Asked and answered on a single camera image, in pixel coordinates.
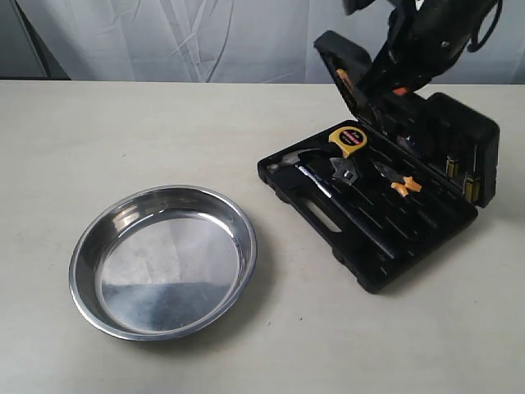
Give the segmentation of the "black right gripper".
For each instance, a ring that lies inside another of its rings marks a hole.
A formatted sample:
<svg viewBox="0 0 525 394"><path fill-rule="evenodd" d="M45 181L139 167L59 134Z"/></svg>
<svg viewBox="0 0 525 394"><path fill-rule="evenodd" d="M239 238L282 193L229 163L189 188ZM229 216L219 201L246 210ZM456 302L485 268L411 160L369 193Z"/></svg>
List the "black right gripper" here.
<svg viewBox="0 0 525 394"><path fill-rule="evenodd" d="M358 82L367 97L389 91L403 96L447 72L469 40L472 15L461 11L419 11L390 38Z"/></svg>

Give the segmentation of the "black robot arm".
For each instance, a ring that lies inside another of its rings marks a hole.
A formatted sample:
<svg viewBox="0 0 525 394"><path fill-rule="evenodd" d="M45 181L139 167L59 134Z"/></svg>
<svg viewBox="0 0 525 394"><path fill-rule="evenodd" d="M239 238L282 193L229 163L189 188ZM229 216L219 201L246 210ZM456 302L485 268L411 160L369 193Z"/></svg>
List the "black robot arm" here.
<svg viewBox="0 0 525 394"><path fill-rule="evenodd" d="M447 72L463 51L480 50L495 30L501 1L392 1L381 50L357 83L372 98L405 94Z"/></svg>

